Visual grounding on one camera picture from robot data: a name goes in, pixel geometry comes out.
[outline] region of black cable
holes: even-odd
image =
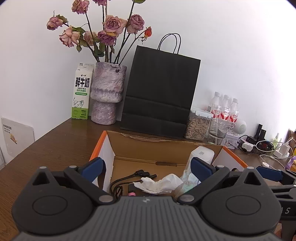
[[[153,175],[149,175],[148,176],[149,178],[151,178],[152,180],[154,178],[157,177],[156,174],[153,174]],[[114,189],[113,189],[113,196],[115,197],[116,200],[119,199],[120,196],[122,196],[123,194],[123,186],[122,185],[125,185],[125,184],[130,184],[130,183],[137,183],[137,182],[141,182],[142,180],[138,180],[138,181],[131,181],[131,182],[125,182],[125,183],[119,183],[117,184]]]
[[[114,182],[112,182],[110,184],[110,187],[109,187],[109,191],[110,191],[110,194],[114,195],[113,194],[113,191],[112,191],[112,186],[117,183],[117,182],[120,182],[120,181],[123,181],[123,180],[126,180],[126,179],[129,179],[129,178],[132,178],[132,177],[138,177],[140,173],[144,173],[144,170],[138,170],[136,171],[135,173],[133,173],[132,175],[129,175],[127,177],[123,177],[123,178],[120,178],[120,179],[117,179],[115,180]]]
[[[110,191],[110,194],[112,194],[114,196],[114,189],[112,190],[112,186],[117,183],[117,182],[121,182],[121,181],[124,181],[124,180],[127,180],[127,179],[130,179],[130,178],[133,178],[133,177],[149,177],[150,176],[150,173],[149,172],[144,172],[143,170],[139,170],[139,171],[136,171],[134,174],[132,175],[129,175],[127,177],[123,177],[123,178],[120,178],[120,179],[117,179],[115,180],[114,182],[112,182],[110,184],[110,187],[109,187],[109,191]]]

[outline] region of wooden table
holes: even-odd
[[[103,126],[91,120],[69,119],[34,142],[6,165],[0,171],[0,240],[8,241],[18,234],[11,216],[11,207],[40,166],[47,166],[51,171],[56,171],[63,170],[69,165],[84,165],[89,161],[103,130],[156,137],[120,130],[119,126],[120,122]],[[249,166],[257,167],[261,164],[257,155],[246,155],[240,150],[235,150],[234,153]],[[272,165],[280,169],[279,164],[273,163]]]

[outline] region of white paper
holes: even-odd
[[[169,174],[157,182],[148,177],[143,177],[141,180],[143,183],[136,182],[135,187],[150,194],[171,193],[183,183],[175,174]]]

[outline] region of plastic bag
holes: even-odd
[[[183,183],[174,192],[175,199],[201,183],[190,170],[184,170],[181,180]]]

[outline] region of purple object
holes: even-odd
[[[91,120],[101,125],[116,121],[116,103],[122,101],[126,66],[98,62],[91,84],[90,97],[95,101]]]
[[[95,101],[91,120],[101,125],[112,125],[116,121],[116,103]]]
[[[108,103],[122,101],[125,77],[126,66],[112,68],[110,63],[98,62],[91,84],[91,98],[95,101]]]

